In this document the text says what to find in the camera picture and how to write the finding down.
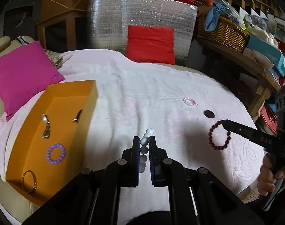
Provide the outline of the person's right hand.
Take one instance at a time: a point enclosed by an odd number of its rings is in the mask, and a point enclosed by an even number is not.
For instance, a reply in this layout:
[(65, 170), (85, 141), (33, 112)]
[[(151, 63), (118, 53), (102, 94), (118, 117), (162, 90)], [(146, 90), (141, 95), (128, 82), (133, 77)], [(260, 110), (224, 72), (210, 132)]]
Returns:
[(262, 196), (267, 196), (269, 193), (273, 192), (276, 188), (276, 182), (281, 179), (284, 181), (283, 186), (279, 192), (285, 189), (285, 167), (281, 168), (276, 174), (272, 173), (271, 168), (272, 162), (270, 160), (269, 154), (267, 153), (263, 158), (260, 174), (257, 179), (257, 189), (259, 194)]

